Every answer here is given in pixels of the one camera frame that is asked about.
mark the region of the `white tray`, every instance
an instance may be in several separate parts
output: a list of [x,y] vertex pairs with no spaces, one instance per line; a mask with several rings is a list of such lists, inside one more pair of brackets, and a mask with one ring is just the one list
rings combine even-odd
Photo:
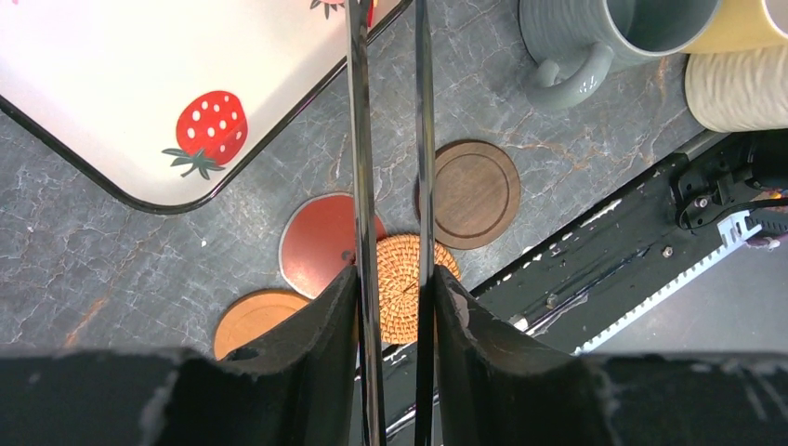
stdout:
[[337,3],[0,0],[2,105],[126,203],[189,210],[341,68]]

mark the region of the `strawberry print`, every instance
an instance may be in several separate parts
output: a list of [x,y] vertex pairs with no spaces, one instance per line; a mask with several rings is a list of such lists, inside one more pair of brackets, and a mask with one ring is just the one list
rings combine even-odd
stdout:
[[241,151],[248,124],[241,101],[227,91],[212,91],[193,100],[177,118],[175,136],[179,149],[164,149],[175,156],[171,166],[190,165],[181,174],[197,171],[211,179],[209,171],[222,171]]
[[329,13],[331,13],[332,9],[336,11],[336,7],[345,7],[345,0],[312,0],[312,5],[309,9],[314,9],[320,5],[324,5],[325,18],[328,20]]

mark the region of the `cable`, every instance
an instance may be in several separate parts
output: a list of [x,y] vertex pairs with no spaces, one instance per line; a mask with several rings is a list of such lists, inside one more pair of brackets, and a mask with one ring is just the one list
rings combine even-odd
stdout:
[[747,202],[747,203],[740,203],[735,204],[729,208],[724,209],[722,212],[717,214],[714,218],[708,221],[699,220],[703,223],[698,225],[692,225],[692,222],[689,218],[687,218],[687,209],[694,203],[694,200],[690,200],[689,203],[684,206],[680,211],[676,213],[676,224],[682,228],[683,230],[697,230],[699,228],[703,228],[705,226],[709,226],[713,223],[716,223],[722,218],[729,216],[731,214],[735,214],[741,211],[753,211],[756,209],[764,209],[767,207],[781,207],[781,206],[788,206],[788,198],[776,198],[770,200],[758,200],[755,202]]

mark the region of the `marble countertop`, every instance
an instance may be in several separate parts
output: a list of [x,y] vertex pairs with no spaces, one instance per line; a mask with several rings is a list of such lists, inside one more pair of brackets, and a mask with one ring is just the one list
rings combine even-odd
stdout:
[[[618,73],[590,100],[531,108],[534,63],[516,0],[431,3],[436,138],[490,141],[514,160],[519,214],[494,243],[454,251],[468,289],[700,132],[685,60]],[[374,187],[389,233],[417,231],[414,11],[370,46]],[[307,199],[350,191],[344,74],[206,206],[155,216],[114,200],[0,114],[0,348],[186,345],[208,351],[239,296],[282,288],[277,250]]]

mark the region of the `red coaster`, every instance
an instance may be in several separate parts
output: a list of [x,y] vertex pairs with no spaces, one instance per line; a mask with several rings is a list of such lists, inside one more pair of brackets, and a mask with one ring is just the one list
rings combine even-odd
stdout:
[[[350,265],[356,253],[353,197],[332,193],[301,205],[284,228],[279,243],[282,276],[296,291],[310,299]],[[386,229],[374,218],[377,240]]]

